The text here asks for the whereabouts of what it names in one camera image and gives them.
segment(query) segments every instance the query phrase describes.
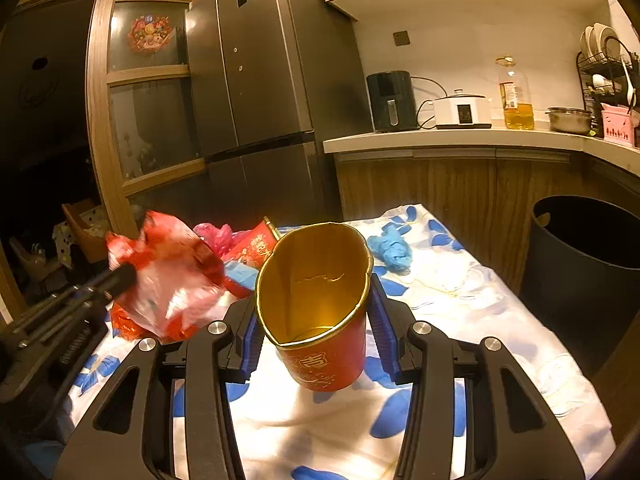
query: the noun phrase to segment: refrigerator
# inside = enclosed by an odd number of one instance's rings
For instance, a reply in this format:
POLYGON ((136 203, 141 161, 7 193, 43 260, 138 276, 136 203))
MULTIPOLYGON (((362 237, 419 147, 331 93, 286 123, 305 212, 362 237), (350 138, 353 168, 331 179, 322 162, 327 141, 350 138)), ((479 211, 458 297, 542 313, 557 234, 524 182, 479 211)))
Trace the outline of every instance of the refrigerator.
POLYGON ((212 222, 340 221, 322 142, 372 131, 351 19, 324 0, 198 0, 186 36, 212 222))

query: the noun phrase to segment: silver screw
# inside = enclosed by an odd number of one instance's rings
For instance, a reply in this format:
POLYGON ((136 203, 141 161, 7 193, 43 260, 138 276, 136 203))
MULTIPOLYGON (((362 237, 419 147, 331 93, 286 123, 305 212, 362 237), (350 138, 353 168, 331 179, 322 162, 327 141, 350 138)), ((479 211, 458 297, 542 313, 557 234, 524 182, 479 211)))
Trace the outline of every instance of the silver screw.
POLYGON ((149 352, 156 347, 156 340, 152 337, 145 337, 142 341, 138 343, 138 348, 140 348, 143 352, 149 352))
POLYGON ((414 323, 414 332, 420 335, 427 335, 431 333, 431 325, 426 321, 416 321, 414 323))
POLYGON ((224 321, 214 321, 207 328, 210 334, 219 335, 226 330, 226 323, 224 321))
POLYGON ((502 343, 495 337, 488 337, 484 340, 484 346, 486 346, 487 349, 491 350, 492 352, 497 352, 500 348, 502 348, 502 343))

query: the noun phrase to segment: red door decoration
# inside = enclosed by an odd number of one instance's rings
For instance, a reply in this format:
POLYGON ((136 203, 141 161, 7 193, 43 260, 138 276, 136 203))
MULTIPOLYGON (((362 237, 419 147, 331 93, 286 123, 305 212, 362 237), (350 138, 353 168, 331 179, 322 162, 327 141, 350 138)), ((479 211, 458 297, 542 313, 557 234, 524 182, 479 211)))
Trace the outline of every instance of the red door decoration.
POLYGON ((150 56, 168 43, 172 30, 167 16, 140 16, 133 21, 127 35, 129 48, 137 54, 150 56))

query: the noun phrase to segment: black air fryer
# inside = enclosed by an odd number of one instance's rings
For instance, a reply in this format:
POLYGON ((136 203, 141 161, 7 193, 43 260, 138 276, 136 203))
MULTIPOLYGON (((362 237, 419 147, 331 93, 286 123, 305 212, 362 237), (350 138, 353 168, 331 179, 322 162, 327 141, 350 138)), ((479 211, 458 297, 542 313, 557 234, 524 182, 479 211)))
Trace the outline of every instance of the black air fryer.
POLYGON ((367 76, 373 125, 377 132, 417 130, 411 75, 404 70, 367 76))

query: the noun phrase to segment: black trash can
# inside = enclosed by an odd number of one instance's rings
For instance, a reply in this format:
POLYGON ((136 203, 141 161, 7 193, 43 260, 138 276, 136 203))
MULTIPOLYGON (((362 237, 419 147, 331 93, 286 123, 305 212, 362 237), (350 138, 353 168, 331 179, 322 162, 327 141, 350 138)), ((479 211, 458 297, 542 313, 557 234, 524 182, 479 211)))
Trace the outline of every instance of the black trash can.
POLYGON ((520 299, 592 377, 640 307, 640 218, 583 196, 533 207, 520 299))

